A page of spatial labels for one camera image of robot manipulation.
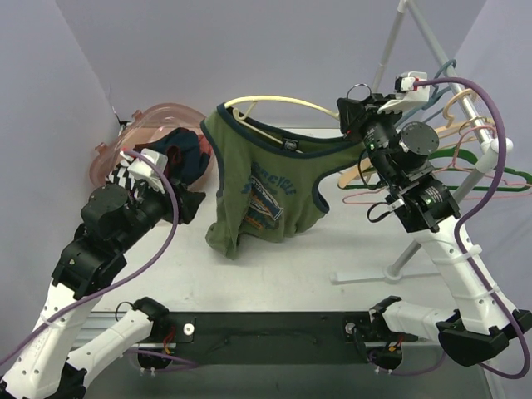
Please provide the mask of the navy blue garment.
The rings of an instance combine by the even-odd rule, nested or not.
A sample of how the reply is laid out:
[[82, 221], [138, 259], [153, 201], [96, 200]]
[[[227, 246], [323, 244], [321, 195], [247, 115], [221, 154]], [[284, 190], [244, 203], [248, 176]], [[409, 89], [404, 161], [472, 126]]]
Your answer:
[[207, 139], [184, 127], [173, 129], [156, 141], [134, 147], [139, 153], [144, 149], [165, 155], [168, 158], [165, 175], [186, 185], [192, 185], [204, 176], [212, 156]]

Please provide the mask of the black white striped tank top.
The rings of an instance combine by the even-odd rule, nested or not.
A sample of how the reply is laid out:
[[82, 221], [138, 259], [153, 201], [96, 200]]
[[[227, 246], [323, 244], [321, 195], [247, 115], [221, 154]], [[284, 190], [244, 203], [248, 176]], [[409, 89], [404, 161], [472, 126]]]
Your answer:
[[139, 182], [129, 171], [131, 163], [128, 160], [122, 160], [113, 171], [105, 178], [105, 187], [117, 185], [127, 190], [130, 196], [139, 199]]

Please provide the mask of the beige wooden hanger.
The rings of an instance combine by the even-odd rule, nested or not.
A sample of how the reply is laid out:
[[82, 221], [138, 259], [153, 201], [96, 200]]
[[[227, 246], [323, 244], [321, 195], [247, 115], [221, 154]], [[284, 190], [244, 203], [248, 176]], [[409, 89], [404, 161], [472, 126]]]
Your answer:
[[[433, 96], [434, 90], [430, 88], [429, 101], [425, 106]], [[361, 152], [354, 166], [338, 180], [338, 186], [344, 189], [358, 178], [370, 190], [383, 188], [389, 193], [404, 193], [421, 181], [429, 180], [433, 174], [429, 157], [440, 146], [439, 134], [419, 121], [400, 125], [406, 114], [422, 107], [424, 106], [404, 112], [395, 124], [396, 134], [390, 139], [389, 145], [372, 153], [366, 149], [359, 129], [353, 140], [349, 141], [358, 145]]]

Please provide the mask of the olive green garment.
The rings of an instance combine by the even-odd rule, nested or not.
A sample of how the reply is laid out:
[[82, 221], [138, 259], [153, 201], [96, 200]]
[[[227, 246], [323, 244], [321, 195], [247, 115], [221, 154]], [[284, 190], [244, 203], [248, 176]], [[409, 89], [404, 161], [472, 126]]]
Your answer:
[[311, 229], [330, 210], [318, 187], [354, 166], [363, 146], [342, 137], [294, 134], [218, 105], [200, 123], [219, 171], [216, 220], [207, 244], [233, 259], [241, 236], [280, 243]]

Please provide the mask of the cream plastic hanger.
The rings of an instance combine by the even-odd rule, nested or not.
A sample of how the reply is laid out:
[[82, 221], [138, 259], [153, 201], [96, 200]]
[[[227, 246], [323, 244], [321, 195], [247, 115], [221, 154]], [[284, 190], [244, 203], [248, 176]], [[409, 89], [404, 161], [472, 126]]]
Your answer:
[[371, 89], [365, 83], [344, 86], [246, 86], [226, 90], [220, 100], [264, 124], [291, 131], [326, 130], [337, 134], [337, 99], [363, 99]]

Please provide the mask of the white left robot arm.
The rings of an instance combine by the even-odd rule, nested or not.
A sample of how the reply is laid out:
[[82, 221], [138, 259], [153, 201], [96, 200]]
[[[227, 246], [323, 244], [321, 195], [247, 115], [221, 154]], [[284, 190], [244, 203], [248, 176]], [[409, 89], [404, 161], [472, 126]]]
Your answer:
[[189, 223], [204, 199], [177, 185], [166, 192], [142, 180], [136, 191], [104, 185], [81, 210], [82, 223], [62, 250], [47, 300], [33, 332], [1, 379], [3, 398], [82, 398], [87, 388], [132, 345], [162, 340], [168, 309], [137, 300], [126, 315], [88, 344], [74, 348], [78, 333], [101, 296], [117, 284], [126, 252], [161, 220]]

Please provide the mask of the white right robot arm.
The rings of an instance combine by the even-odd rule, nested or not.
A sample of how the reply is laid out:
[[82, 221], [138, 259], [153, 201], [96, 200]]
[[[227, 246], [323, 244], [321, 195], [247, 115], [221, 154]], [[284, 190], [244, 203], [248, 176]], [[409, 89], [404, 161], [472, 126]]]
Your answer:
[[419, 121], [396, 129], [402, 116], [396, 103], [394, 95], [379, 93], [363, 100], [339, 98], [340, 130], [362, 145], [380, 185], [387, 189], [388, 213], [428, 254], [456, 308], [428, 308], [391, 296], [370, 309], [369, 331], [380, 339], [404, 333], [437, 341], [458, 364], [481, 364], [530, 330], [531, 313], [500, 293], [481, 261], [480, 246], [459, 224], [459, 206], [429, 160], [439, 147], [438, 134]]

